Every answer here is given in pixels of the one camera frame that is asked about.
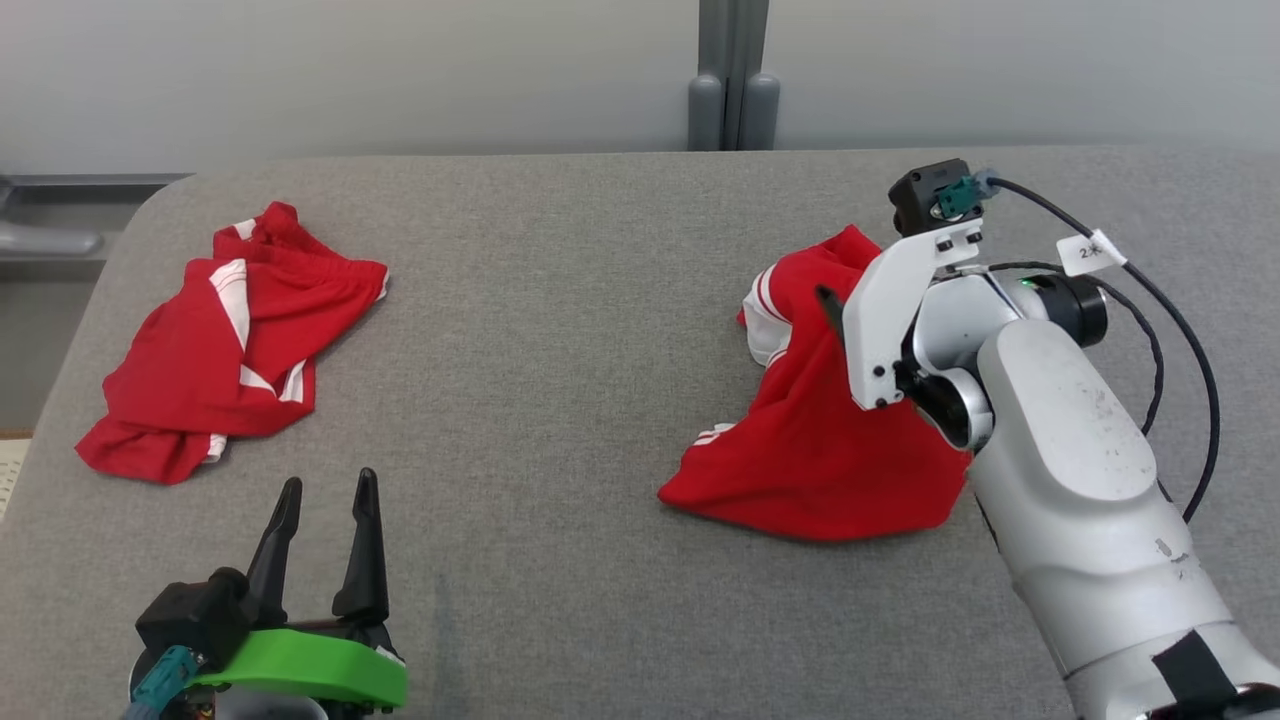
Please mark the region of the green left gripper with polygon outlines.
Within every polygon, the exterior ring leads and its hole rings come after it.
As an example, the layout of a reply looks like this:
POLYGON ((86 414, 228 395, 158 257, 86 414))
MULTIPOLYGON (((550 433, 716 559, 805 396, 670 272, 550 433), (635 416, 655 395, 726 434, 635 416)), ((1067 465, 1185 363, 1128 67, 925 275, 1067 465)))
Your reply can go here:
MULTIPOLYGON (((410 688, 404 664, 384 644, 282 628, 291 542, 300 524, 303 483, 291 477, 261 534, 250 564, 250 596, 256 602, 255 629, 223 670, 202 671, 189 687, 229 685, 292 697, 370 706, 406 706, 410 688)), ((389 616, 385 541, 378 474, 362 468, 352 506, 355 536, 342 587, 332 612, 353 626, 375 626, 389 616)))

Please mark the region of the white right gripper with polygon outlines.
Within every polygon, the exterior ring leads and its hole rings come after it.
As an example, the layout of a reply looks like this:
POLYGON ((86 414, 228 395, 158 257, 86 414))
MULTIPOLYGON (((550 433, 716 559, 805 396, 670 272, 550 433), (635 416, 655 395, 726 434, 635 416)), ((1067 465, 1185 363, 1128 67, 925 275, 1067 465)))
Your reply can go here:
POLYGON ((845 304, 815 297, 844 347, 852 401, 865 411, 911 401, 947 443, 977 451, 995 413, 977 372, 982 345, 1021 311, 977 263, 980 223, 900 240, 864 270, 845 304))

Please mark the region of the red and white basketball jersey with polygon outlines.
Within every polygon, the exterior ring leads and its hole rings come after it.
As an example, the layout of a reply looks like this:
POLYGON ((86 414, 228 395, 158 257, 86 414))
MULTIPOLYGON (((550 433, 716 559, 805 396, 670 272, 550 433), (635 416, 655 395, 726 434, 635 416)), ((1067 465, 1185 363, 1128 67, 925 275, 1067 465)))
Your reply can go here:
POLYGON ((760 272, 736 316, 762 365, 742 419, 703 430, 658 489, 695 516, 810 542, 927 530, 950 516, 970 462, 908 402, 863 410, 819 305, 846 299, 879 249, 855 225, 760 272))

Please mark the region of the red shorts with white stripes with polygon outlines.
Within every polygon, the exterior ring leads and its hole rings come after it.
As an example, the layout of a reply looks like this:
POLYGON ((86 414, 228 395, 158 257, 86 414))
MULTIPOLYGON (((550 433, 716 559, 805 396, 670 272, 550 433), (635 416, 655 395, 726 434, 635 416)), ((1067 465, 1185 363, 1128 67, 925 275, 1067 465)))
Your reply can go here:
POLYGON ((232 439, 285 429, 315 409, 317 356, 388 284, 384 264, 329 249, 285 202, 220 229, 104 379, 105 415, 76 452, 95 471, 175 486, 232 439))

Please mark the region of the grey fabric upholstered surface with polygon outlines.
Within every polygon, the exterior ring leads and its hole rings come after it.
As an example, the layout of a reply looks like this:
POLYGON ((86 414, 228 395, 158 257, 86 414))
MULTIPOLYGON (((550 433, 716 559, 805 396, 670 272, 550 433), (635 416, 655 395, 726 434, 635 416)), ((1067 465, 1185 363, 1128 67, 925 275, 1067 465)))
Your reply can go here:
POLYGON ((172 582, 246 568, 305 483, 285 609, 328 615, 361 468, 380 479, 394 647, 434 717, 1069 719, 1050 655, 965 496, 941 528, 774 539, 657 489, 737 419, 735 323, 758 272, 948 158, 1105 231, 1185 314, 1222 398, 1196 550, 1280 659, 1280 155, 1002 147, 330 158, 196 176, 110 252, 0 521, 0 720, 119 720, 134 620, 172 582), (315 411, 160 487, 76 443, 141 322, 216 231, 294 205, 388 296, 317 365, 315 411))

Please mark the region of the white slatted basket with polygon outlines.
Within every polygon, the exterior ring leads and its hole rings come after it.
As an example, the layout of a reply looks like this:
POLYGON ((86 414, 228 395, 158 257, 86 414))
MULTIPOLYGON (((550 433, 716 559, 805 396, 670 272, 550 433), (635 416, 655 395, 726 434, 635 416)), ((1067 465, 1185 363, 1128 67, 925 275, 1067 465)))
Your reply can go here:
POLYGON ((0 521, 12 503, 29 443, 31 438, 0 438, 0 521))

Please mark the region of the grey double partition post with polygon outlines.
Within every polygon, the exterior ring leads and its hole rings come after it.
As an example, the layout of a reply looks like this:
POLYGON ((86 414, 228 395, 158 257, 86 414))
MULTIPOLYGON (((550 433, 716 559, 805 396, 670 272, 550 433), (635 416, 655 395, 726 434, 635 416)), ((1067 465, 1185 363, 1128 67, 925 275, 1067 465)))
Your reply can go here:
POLYGON ((762 69, 771 0, 699 0, 687 150, 771 151, 781 82, 762 69))

